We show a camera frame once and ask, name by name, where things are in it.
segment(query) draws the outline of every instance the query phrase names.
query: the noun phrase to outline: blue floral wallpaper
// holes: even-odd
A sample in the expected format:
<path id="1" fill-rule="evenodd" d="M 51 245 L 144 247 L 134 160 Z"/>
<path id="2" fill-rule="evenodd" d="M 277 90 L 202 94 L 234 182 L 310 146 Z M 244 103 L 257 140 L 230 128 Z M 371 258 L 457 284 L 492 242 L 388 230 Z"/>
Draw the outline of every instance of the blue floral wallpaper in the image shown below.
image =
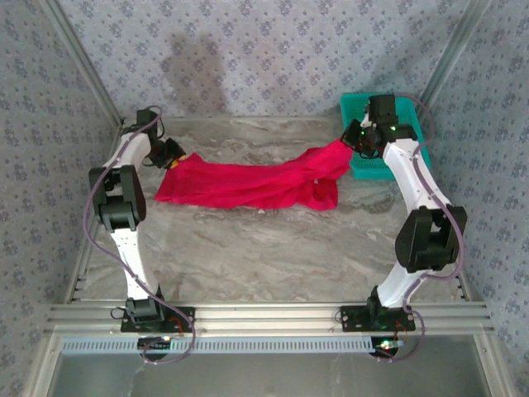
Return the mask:
<path id="1" fill-rule="evenodd" d="M 435 103 L 440 186 L 469 210 L 470 280 L 529 395 L 529 3 L 487 11 Z"/>
<path id="2" fill-rule="evenodd" d="M 420 93 L 467 0 L 60 0 L 122 116 L 310 115 Z"/>
<path id="3" fill-rule="evenodd" d="M 19 395 L 45 305 L 64 298 L 88 169 L 115 127 L 37 1 L 0 2 L 0 395 Z"/>

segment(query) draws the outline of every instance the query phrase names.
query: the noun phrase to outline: green plastic tray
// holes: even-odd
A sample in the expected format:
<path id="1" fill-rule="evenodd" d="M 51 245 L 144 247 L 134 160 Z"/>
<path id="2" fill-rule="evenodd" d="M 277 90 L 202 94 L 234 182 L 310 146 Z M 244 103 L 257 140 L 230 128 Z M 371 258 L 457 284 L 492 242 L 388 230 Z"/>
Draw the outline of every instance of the green plastic tray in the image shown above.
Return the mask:
<path id="1" fill-rule="evenodd" d="M 368 104 L 369 97 L 379 95 L 379 93 L 345 93 L 341 96 L 340 109 L 341 119 L 344 122 L 344 130 L 349 126 L 353 119 L 364 120 L 365 107 Z M 402 124 L 411 124 L 417 134 L 419 142 L 424 141 L 419 119 L 415 112 L 413 101 L 409 98 L 396 97 L 395 108 L 397 111 L 398 122 Z M 421 150 L 422 157 L 428 168 L 431 168 L 430 156 L 426 147 Z M 389 167 L 382 159 L 366 160 L 360 158 L 358 153 L 353 155 L 350 161 L 350 167 L 353 177 L 356 179 L 395 179 Z"/>

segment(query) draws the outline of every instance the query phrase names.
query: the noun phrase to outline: black mounting bracket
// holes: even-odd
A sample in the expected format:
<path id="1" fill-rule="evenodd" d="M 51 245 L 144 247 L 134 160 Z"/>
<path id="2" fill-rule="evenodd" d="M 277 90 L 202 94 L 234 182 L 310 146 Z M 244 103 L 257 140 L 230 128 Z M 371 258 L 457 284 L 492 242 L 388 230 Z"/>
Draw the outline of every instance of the black mounting bracket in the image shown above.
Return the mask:
<path id="1" fill-rule="evenodd" d="M 362 127 L 361 123 L 354 119 L 341 136 L 341 141 L 361 158 L 382 158 L 386 145 L 397 139 L 417 140 L 417 134 L 411 125 L 398 123 L 394 95 L 369 97 L 366 112 L 372 125 Z"/>
<path id="2" fill-rule="evenodd" d="M 451 205 L 446 207 L 463 232 L 467 220 L 465 209 Z M 455 262 L 459 249 L 455 230 L 439 208 L 420 207 L 411 211 L 395 239 L 398 263 L 408 273 L 442 270 L 447 264 Z"/>
<path id="3" fill-rule="evenodd" d="M 365 306 L 341 306 L 343 332 L 402 332 L 415 331 L 413 316 L 403 308 L 389 309 L 382 306 L 374 287 Z"/>
<path id="4" fill-rule="evenodd" d="M 156 312 L 155 314 L 147 314 L 143 317 L 131 314 L 126 309 L 123 313 L 122 318 L 122 332 L 152 332 L 152 333 L 191 333 L 192 329 L 188 322 L 181 316 L 178 316 L 173 310 L 167 309 L 166 307 L 160 307 L 155 302 Z M 184 313 L 193 323 L 195 322 L 195 308 L 190 306 L 175 306 L 178 310 Z"/>
<path id="5" fill-rule="evenodd" d="M 90 170 L 90 188 L 93 188 L 104 170 L 103 167 Z M 122 194 L 107 194 L 117 185 L 122 187 Z M 109 232 L 122 228 L 136 230 L 138 223 L 145 219 L 147 205 L 134 165 L 110 170 L 93 196 L 93 209 L 98 222 Z"/>

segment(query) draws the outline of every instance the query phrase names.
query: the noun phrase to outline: wire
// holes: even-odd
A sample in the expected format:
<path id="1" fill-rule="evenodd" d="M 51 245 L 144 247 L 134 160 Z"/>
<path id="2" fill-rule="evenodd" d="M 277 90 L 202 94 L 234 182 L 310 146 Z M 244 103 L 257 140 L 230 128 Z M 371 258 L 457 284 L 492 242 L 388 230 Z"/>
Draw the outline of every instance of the wire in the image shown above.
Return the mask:
<path id="1" fill-rule="evenodd" d="M 441 211 L 445 214 L 445 216 L 448 218 L 450 225 L 454 228 L 455 235 L 457 237 L 457 243 L 460 249 L 459 256 L 457 258 L 457 266 L 455 267 L 454 271 L 452 271 L 449 275 L 429 275 L 427 273 L 421 275 L 415 283 L 410 285 L 410 287 L 407 289 L 407 291 L 404 293 L 403 298 L 403 310 L 404 313 L 411 314 L 414 317 L 417 317 L 419 320 L 419 323 L 421 324 L 421 335 L 419 336 L 419 340 L 417 341 L 417 345 L 411 350 L 406 356 L 403 357 L 393 357 L 387 352 L 381 351 L 384 355 L 388 356 L 388 359 L 390 361 L 404 361 L 408 358 L 411 358 L 417 354 L 417 352 L 420 350 L 422 343 L 424 342 L 424 337 L 426 334 L 426 326 L 424 324 L 424 318 L 422 315 L 417 311 L 413 310 L 408 306 L 409 299 L 412 297 L 412 295 L 415 293 L 415 291 L 419 288 L 421 283 L 426 279 L 434 279 L 434 280 L 444 280 L 444 281 L 450 281 L 453 280 L 457 275 L 463 270 L 465 267 L 465 241 L 463 239 L 463 232 L 460 229 L 460 225 L 457 224 L 457 221 L 455 220 L 454 216 L 451 214 L 450 210 L 446 207 L 446 205 L 436 196 L 436 193 L 434 192 L 433 188 L 428 184 L 426 178 L 424 177 L 424 174 L 421 172 L 421 168 L 419 167 L 419 154 L 423 147 L 430 145 L 436 138 L 436 124 L 433 119 L 433 116 L 431 115 L 430 109 L 427 105 L 425 105 L 419 98 L 408 94 L 408 93 L 396 93 L 396 97 L 401 98 L 408 98 L 412 100 L 415 104 L 419 105 L 424 111 L 426 112 L 428 119 L 430 121 L 430 133 L 428 134 L 428 139 L 425 140 L 423 143 L 419 144 L 417 148 L 415 148 L 415 151 L 413 152 L 412 158 L 413 158 L 413 169 L 417 173 L 417 177 L 419 178 L 419 181 L 421 182 L 422 187 L 426 190 L 428 193 L 429 198 L 433 200 L 437 206 L 441 209 Z"/>
<path id="2" fill-rule="evenodd" d="M 145 364 L 152 364 L 154 366 L 159 366 L 159 365 L 162 365 L 162 364 L 170 364 L 170 363 L 175 363 L 175 362 L 178 362 L 178 361 L 182 361 L 184 358 L 189 356 L 189 354 L 191 354 L 191 351 L 194 349 L 195 341 L 196 341 L 196 338 L 197 338 L 197 332 L 196 332 L 196 329 L 194 327 L 193 321 L 184 312 L 182 312 L 180 309 L 175 308 L 171 304 L 168 304 L 163 299 L 159 298 L 158 296 L 156 296 L 155 294 L 150 292 L 149 288 L 145 285 L 145 283 L 143 283 L 140 280 L 140 277 L 136 273 L 134 273 L 134 271 L 131 269 L 131 267 L 127 263 L 125 263 L 119 256 L 114 255 L 112 252 L 110 252 L 106 248 L 100 246 L 94 240 L 94 238 L 92 237 L 92 235 L 90 234 L 90 231 L 88 229 L 88 216 L 90 214 L 90 209 L 92 208 L 93 197 L 94 197 L 96 191 L 98 190 L 99 186 L 105 180 L 105 177 L 112 170 L 114 165 L 117 164 L 117 162 L 121 159 L 123 153 L 125 152 L 125 149 L 129 146 L 131 141 L 136 136 L 141 134 L 143 131 L 145 131 L 148 128 L 154 126 L 158 122 L 158 120 L 161 119 L 162 109 L 160 107 L 151 106 L 149 108 L 157 108 L 158 109 L 159 112 L 158 112 L 158 115 L 156 116 L 156 118 L 152 122 L 150 122 L 148 124 L 145 124 L 139 130 L 134 131 L 132 133 L 132 135 L 128 137 L 128 140 L 123 144 L 122 148 L 117 152 L 116 159 L 114 161 L 112 161 L 107 166 L 107 168 L 99 175 L 98 180 L 96 181 L 96 183 L 94 184 L 94 186 L 90 190 L 90 193 L 88 194 L 88 198 L 87 198 L 86 204 L 84 205 L 84 210 L 83 210 L 83 230 L 84 230 L 84 235 L 88 239 L 88 242 L 90 242 L 90 244 L 92 244 L 95 248 L 100 250 L 102 253 L 104 253 L 104 254 L 110 256 L 111 258 L 115 259 L 122 266 L 123 270 L 131 276 L 131 278 L 140 286 L 141 289 L 143 289 L 145 291 L 146 294 L 148 294 L 154 301 L 158 302 L 158 304 L 161 304 L 162 306 L 165 306 L 167 309 L 172 310 L 173 312 L 178 314 L 178 316 L 183 318 L 189 324 L 189 327 L 191 328 L 191 333 L 192 333 L 191 342 L 189 343 L 189 346 L 186 349 L 186 351 L 183 352 L 181 355 L 179 355 L 179 356 L 177 356 L 175 358 L 172 358 L 170 360 L 152 361 L 152 360 L 149 360 L 146 357 L 145 350 L 144 350 L 144 354 L 142 355 L 142 357 L 144 359 L 144 363 Z"/>
<path id="3" fill-rule="evenodd" d="M 145 108 L 143 110 L 151 110 L 152 108 L 160 109 L 156 105 L 151 105 L 151 106 L 148 106 L 147 108 Z M 160 139 L 160 138 L 162 138 L 165 135 L 165 125 L 164 125 L 164 121 L 162 120 L 162 117 L 160 117 L 160 125 L 162 126 L 162 133 L 159 136 L 157 136 L 156 139 Z"/>

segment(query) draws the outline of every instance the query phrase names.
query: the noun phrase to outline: crumpled red cloth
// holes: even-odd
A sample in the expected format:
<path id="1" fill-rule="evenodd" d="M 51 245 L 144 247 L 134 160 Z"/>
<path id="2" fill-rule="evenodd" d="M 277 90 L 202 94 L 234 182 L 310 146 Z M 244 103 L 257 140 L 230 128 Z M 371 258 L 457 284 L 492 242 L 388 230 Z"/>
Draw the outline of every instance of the crumpled red cloth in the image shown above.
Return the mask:
<path id="1" fill-rule="evenodd" d="M 155 200 L 210 208 L 301 204 L 333 209 L 338 204 L 336 180 L 350 169 L 352 155 L 353 150 L 339 140 L 280 165 L 207 163 L 193 153 L 167 170 Z"/>

